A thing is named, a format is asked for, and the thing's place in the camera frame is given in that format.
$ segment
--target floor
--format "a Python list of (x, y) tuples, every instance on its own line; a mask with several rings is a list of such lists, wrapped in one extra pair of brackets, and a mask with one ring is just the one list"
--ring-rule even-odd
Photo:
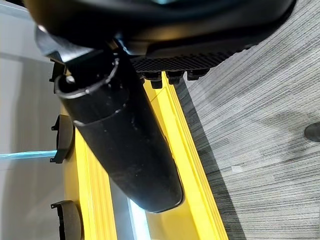
[(320, 1), (176, 89), (229, 239), (319, 239)]

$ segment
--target light strip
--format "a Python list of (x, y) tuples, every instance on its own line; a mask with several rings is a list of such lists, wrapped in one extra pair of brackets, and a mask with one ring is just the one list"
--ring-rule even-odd
[(136, 240), (151, 240), (145, 210), (140, 208), (131, 199), (129, 200), (129, 202), (134, 223), (133, 231), (135, 231)]

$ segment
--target gray surface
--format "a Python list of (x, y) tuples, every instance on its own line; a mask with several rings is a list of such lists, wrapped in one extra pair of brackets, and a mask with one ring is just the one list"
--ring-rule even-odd
[[(0, 154), (54, 150), (53, 64), (36, 47), (35, 24), (3, 7), (0, 0)], [(0, 161), (0, 240), (59, 239), (50, 204), (64, 199), (62, 170), (49, 158)]]
[(299, 0), (270, 38), (177, 87), (229, 239), (319, 239), (320, 144), (304, 139), (319, 80), (320, 1)]

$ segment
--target white wall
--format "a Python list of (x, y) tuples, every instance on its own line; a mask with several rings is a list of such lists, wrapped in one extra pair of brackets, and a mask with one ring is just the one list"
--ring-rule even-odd
[[(41, 56), (28, 14), (4, 4), (0, 0), (0, 154), (54, 150), (51, 126), (60, 103), (48, 82), (53, 64)], [(50, 204), (63, 199), (61, 165), (48, 158), (0, 161), (0, 239), (59, 239)]]

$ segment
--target yellow rail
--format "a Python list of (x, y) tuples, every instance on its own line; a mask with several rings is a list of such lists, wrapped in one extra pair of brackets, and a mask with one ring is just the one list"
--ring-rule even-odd
[[(227, 240), (174, 87), (165, 76), (162, 89), (152, 89), (149, 81), (144, 87), (169, 142), (185, 191), (181, 206), (163, 213), (147, 213), (151, 239)], [(75, 201), (81, 210), (84, 239), (116, 240), (108, 174), (77, 130), (75, 151), (65, 161), (64, 176), (65, 199)]]

